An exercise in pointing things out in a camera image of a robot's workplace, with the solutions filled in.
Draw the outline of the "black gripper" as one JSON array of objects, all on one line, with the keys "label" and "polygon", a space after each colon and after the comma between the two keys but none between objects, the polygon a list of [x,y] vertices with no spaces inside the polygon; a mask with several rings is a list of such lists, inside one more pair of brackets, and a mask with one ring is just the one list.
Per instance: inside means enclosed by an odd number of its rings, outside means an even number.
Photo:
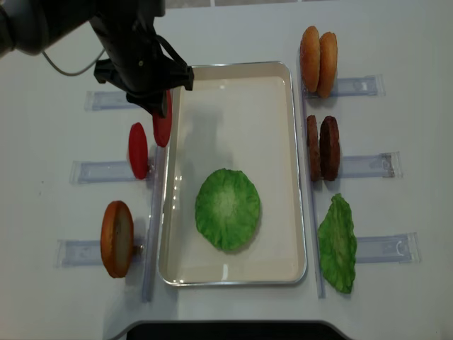
[{"label": "black gripper", "polygon": [[109,83],[123,90],[127,100],[147,106],[153,117],[168,115],[167,90],[193,89],[193,68],[153,26],[123,16],[113,18],[98,14],[90,24],[108,58],[96,62],[94,77],[100,84]]}]

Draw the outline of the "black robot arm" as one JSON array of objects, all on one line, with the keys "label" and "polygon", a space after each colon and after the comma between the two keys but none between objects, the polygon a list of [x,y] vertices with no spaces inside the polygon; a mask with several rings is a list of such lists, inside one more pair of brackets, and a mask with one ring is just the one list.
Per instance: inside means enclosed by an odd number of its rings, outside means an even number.
[{"label": "black robot arm", "polygon": [[166,91],[193,88],[192,67],[154,29],[163,1],[2,1],[1,54],[38,55],[89,22],[107,59],[94,77],[127,94],[130,103],[164,117]]}]

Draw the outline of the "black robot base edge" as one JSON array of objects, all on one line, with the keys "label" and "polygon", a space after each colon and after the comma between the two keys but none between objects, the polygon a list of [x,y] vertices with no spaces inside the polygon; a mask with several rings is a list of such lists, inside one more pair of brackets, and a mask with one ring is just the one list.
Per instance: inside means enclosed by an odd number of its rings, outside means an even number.
[{"label": "black robot base edge", "polygon": [[349,339],[325,322],[209,321],[142,322],[114,339]]}]

